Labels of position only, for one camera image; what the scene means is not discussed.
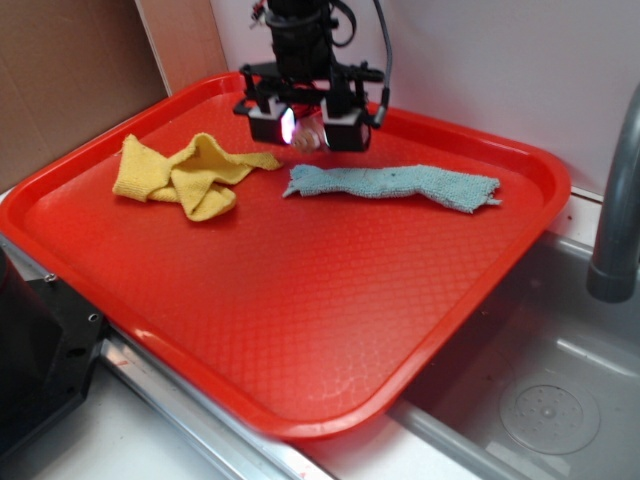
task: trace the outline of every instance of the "blue towel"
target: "blue towel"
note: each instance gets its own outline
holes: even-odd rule
[[[413,167],[334,168],[322,170],[298,165],[283,197],[294,192],[302,196],[347,192],[366,198],[408,197],[421,193],[448,208],[465,213],[481,205],[498,205],[493,192],[500,186],[495,178],[470,175],[417,165]]]

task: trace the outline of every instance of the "plastic tray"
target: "plastic tray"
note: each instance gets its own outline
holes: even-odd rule
[[[564,206],[569,177],[536,148],[393,109],[366,154],[255,144],[231,113],[242,88],[205,80],[53,163],[2,203],[0,230],[248,424],[335,434],[394,401]],[[198,132],[285,167],[251,173],[236,207],[201,224],[111,193],[127,134],[170,155]],[[484,174],[503,203],[283,199],[298,162]]]

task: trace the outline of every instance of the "yellow towel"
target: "yellow towel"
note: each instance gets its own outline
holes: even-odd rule
[[[225,152],[206,133],[169,158],[142,145],[129,135],[113,193],[140,202],[148,199],[182,204],[195,222],[208,220],[233,208],[236,195],[219,185],[235,185],[254,168],[275,170],[282,164],[270,153],[234,155]]]

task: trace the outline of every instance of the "metal sink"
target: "metal sink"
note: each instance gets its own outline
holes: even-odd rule
[[[638,478],[640,295],[591,298],[590,254],[545,234],[391,415],[486,478]]]

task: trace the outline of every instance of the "faucet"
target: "faucet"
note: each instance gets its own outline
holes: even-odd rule
[[[640,85],[629,103],[607,180],[587,289],[598,300],[628,300],[640,259]]]

